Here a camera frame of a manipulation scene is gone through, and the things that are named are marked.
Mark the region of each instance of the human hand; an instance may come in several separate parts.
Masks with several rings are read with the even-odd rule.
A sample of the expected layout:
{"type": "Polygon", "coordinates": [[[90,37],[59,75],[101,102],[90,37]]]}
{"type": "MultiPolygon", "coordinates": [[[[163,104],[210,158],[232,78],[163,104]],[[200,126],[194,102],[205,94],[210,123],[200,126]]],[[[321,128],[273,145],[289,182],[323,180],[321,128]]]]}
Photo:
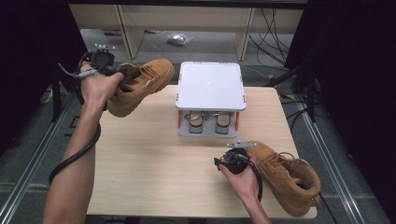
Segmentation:
{"type": "MultiPolygon", "coordinates": [[[[81,72],[92,69],[90,63],[83,63],[81,72]]],[[[108,98],[114,95],[117,85],[123,80],[123,74],[118,72],[110,77],[106,77],[98,72],[84,77],[81,80],[81,94],[84,98],[84,104],[96,103],[105,105],[108,98]]]]}
{"type": "MultiPolygon", "coordinates": [[[[253,154],[248,152],[247,155],[249,156],[250,160],[256,164],[256,158],[253,156],[253,154]]],[[[257,197],[256,195],[259,191],[257,177],[250,166],[247,166],[247,168],[238,175],[231,173],[228,168],[222,164],[219,165],[219,169],[230,182],[233,192],[236,194],[236,196],[238,196],[239,199],[244,201],[246,199],[254,199],[257,197]]]]}

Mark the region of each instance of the black cable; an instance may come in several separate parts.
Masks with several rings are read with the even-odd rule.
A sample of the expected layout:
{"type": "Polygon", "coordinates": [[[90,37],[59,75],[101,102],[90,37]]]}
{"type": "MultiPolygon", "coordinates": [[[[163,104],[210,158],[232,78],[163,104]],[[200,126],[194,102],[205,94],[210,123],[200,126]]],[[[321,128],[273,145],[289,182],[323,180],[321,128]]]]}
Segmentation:
{"type": "Polygon", "coordinates": [[[85,146],[82,150],[80,150],[79,152],[77,152],[73,156],[69,157],[68,159],[66,159],[65,161],[61,162],[59,165],[57,165],[55,167],[55,169],[53,169],[52,172],[49,175],[49,184],[52,183],[53,178],[57,174],[59,174],[66,166],[70,165],[72,162],[76,161],[77,159],[79,159],[80,157],[85,155],[96,144],[96,142],[99,140],[100,134],[101,134],[101,127],[100,127],[100,124],[98,123],[98,126],[96,128],[95,136],[93,137],[91,142],[88,143],[88,145],[85,146]]]}
{"type": "MultiPolygon", "coordinates": [[[[76,69],[76,74],[79,73],[82,63],[84,62],[85,59],[87,59],[88,55],[90,55],[90,54],[91,54],[90,52],[86,52],[82,55],[82,57],[80,58],[80,60],[78,62],[78,68],[76,69]]],[[[83,105],[84,99],[81,94],[81,80],[80,79],[77,80],[75,88],[76,88],[78,100],[83,105]]],[[[98,126],[96,128],[96,133],[95,133],[93,139],[82,150],[80,150],[73,156],[67,158],[65,161],[61,162],[59,165],[57,165],[55,167],[55,169],[52,170],[52,172],[49,175],[49,184],[52,183],[53,178],[57,174],[59,174],[66,166],[70,165],[71,163],[73,163],[74,161],[78,160],[80,157],[85,155],[96,144],[96,142],[99,140],[100,135],[101,135],[101,126],[100,126],[100,123],[98,122],[98,126]]]]}
{"type": "Polygon", "coordinates": [[[259,173],[259,170],[257,170],[256,165],[253,163],[253,161],[248,161],[247,163],[248,166],[253,170],[254,174],[256,175],[257,182],[259,183],[259,193],[257,195],[257,198],[259,201],[262,201],[262,176],[259,173]]]}
{"type": "Polygon", "coordinates": [[[274,46],[272,46],[271,44],[267,43],[267,42],[265,41],[265,37],[262,37],[262,34],[259,34],[259,37],[262,39],[262,41],[263,41],[268,47],[270,47],[270,48],[272,48],[272,49],[282,50],[282,52],[284,52],[284,53],[289,53],[288,51],[286,51],[286,50],[284,50],[284,49],[279,49],[279,48],[274,47],[274,46]]]}
{"type": "Polygon", "coordinates": [[[319,193],[319,197],[321,199],[321,201],[323,202],[324,206],[326,207],[326,209],[329,211],[330,216],[332,217],[332,221],[335,224],[338,224],[337,219],[335,219],[334,214],[332,213],[332,210],[330,209],[329,205],[326,203],[326,200],[324,200],[323,196],[321,195],[321,193],[319,193]]]}
{"type": "Polygon", "coordinates": [[[263,67],[267,67],[267,68],[271,68],[271,69],[275,69],[275,70],[279,70],[279,71],[283,71],[283,72],[288,72],[288,71],[289,71],[288,69],[281,69],[281,68],[276,68],[276,67],[272,67],[272,66],[268,66],[268,65],[263,64],[263,63],[260,61],[260,59],[259,59],[259,48],[260,48],[260,46],[259,46],[256,42],[254,42],[254,40],[251,38],[251,36],[249,36],[249,38],[253,41],[253,43],[256,45],[256,47],[258,47],[257,52],[256,52],[256,58],[257,58],[257,61],[258,61],[263,67]]]}
{"type": "Polygon", "coordinates": [[[288,102],[282,102],[282,105],[287,105],[287,104],[297,104],[297,103],[306,103],[306,101],[288,101],[288,102]]]}
{"type": "Polygon", "coordinates": [[[302,114],[303,114],[304,112],[306,112],[306,111],[308,111],[308,108],[305,108],[305,109],[303,109],[303,110],[300,110],[300,111],[297,113],[296,117],[294,117],[294,119],[293,119],[293,121],[291,122],[291,125],[290,125],[290,132],[291,132],[291,133],[293,133],[293,126],[294,126],[294,123],[296,122],[297,118],[300,117],[300,115],[302,115],[302,114]]]}
{"type": "Polygon", "coordinates": [[[275,14],[276,14],[276,9],[273,8],[273,18],[272,18],[272,20],[271,20],[271,23],[268,23],[268,20],[267,20],[267,18],[265,17],[264,11],[263,11],[263,9],[262,9],[262,16],[264,17],[265,23],[267,24],[267,27],[268,27],[268,31],[267,31],[267,33],[265,34],[264,39],[265,39],[265,37],[267,37],[268,33],[270,33],[271,36],[273,37],[273,39],[275,40],[276,45],[277,45],[277,48],[276,48],[276,47],[273,47],[273,48],[274,48],[274,49],[279,49],[280,54],[282,55],[282,58],[283,58],[284,60],[286,60],[286,59],[285,59],[285,56],[283,55],[283,50],[281,49],[279,43],[280,43],[281,45],[283,45],[286,49],[289,49],[289,48],[288,48],[285,44],[283,44],[282,41],[280,41],[279,37],[277,36],[275,14]],[[274,33],[272,32],[272,30],[271,30],[272,25],[274,25],[275,35],[274,35],[274,33]]]}
{"type": "Polygon", "coordinates": [[[261,47],[261,45],[257,44],[257,43],[253,40],[253,38],[251,37],[251,35],[249,35],[248,37],[249,37],[250,40],[253,42],[253,44],[257,47],[257,50],[258,50],[258,51],[261,50],[262,52],[264,52],[265,54],[267,54],[268,56],[270,56],[271,58],[273,58],[275,61],[281,63],[282,65],[285,64],[282,60],[278,59],[274,54],[268,52],[266,49],[263,49],[263,48],[261,47]]]}
{"type": "Polygon", "coordinates": [[[288,116],[286,117],[286,119],[289,119],[289,118],[293,117],[294,115],[300,113],[301,111],[302,111],[302,110],[299,110],[299,111],[297,111],[297,112],[294,112],[294,113],[288,115],[288,116]]]}
{"type": "Polygon", "coordinates": [[[285,57],[285,55],[283,54],[282,50],[280,49],[280,45],[279,45],[279,43],[280,43],[281,41],[280,41],[279,37],[277,37],[276,22],[275,22],[275,14],[276,14],[276,9],[273,8],[273,21],[274,21],[275,37],[274,37],[274,34],[273,34],[272,32],[271,32],[271,34],[272,34],[272,36],[274,37],[274,40],[275,40],[275,42],[276,42],[276,45],[277,45],[277,47],[279,48],[279,53],[280,53],[280,55],[282,56],[283,61],[285,62],[285,61],[286,61],[286,57],[285,57]]]}

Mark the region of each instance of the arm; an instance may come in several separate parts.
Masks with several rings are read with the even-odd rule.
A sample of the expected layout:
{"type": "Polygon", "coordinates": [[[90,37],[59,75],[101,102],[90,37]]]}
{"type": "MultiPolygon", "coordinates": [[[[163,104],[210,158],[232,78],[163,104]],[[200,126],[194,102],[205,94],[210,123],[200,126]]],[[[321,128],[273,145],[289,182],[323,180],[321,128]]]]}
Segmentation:
{"type": "MultiPolygon", "coordinates": [[[[91,67],[86,63],[81,71],[91,67]]],[[[121,73],[112,77],[94,74],[81,81],[84,105],[78,125],[63,155],[63,161],[84,148],[96,133],[105,102],[120,80],[121,73]]],[[[95,166],[95,147],[57,174],[49,188],[43,223],[85,223],[92,196],[95,166]]]]}
{"type": "MultiPolygon", "coordinates": [[[[249,154],[250,159],[256,163],[256,159],[249,154]]],[[[248,214],[254,224],[269,224],[272,223],[270,218],[262,208],[262,204],[257,198],[258,183],[253,170],[248,166],[241,174],[234,175],[227,167],[220,165],[219,169],[227,177],[230,182],[233,192],[242,201],[242,204],[247,209],[248,214]]]]}

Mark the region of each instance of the wooden table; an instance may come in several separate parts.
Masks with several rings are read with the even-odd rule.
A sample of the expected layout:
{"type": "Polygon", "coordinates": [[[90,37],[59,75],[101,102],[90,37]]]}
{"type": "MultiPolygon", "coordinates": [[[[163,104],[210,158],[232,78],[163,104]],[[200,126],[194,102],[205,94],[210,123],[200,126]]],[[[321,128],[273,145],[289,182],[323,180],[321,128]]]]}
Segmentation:
{"type": "MultiPolygon", "coordinates": [[[[177,86],[169,85],[126,118],[104,113],[89,214],[248,217],[213,158],[238,140],[259,140],[298,157],[275,89],[245,87],[247,109],[235,139],[178,135],[176,95],[177,86]]],[[[265,182],[262,195],[269,217],[291,217],[265,182]]],[[[304,217],[316,215],[312,207],[304,217]]]]}

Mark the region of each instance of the work boot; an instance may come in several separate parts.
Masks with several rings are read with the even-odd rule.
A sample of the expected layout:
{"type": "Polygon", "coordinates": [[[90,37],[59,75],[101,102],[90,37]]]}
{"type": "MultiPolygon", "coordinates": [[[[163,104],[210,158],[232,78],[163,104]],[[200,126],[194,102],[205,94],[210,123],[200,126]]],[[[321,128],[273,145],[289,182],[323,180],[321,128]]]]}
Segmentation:
{"type": "Polygon", "coordinates": [[[294,159],[287,152],[276,153],[259,141],[250,143],[255,143],[256,146],[247,148],[247,151],[257,158],[257,166],[262,179],[268,182],[287,213],[300,217],[309,211],[312,199],[315,199],[317,203],[320,202],[318,196],[320,180],[308,162],[294,159]]]}
{"type": "Polygon", "coordinates": [[[157,59],[143,65],[122,63],[117,71],[124,74],[114,96],[107,100],[108,111],[119,118],[131,114],[142,100],[168,85],[175,67],[166,59],[157,59]]]}

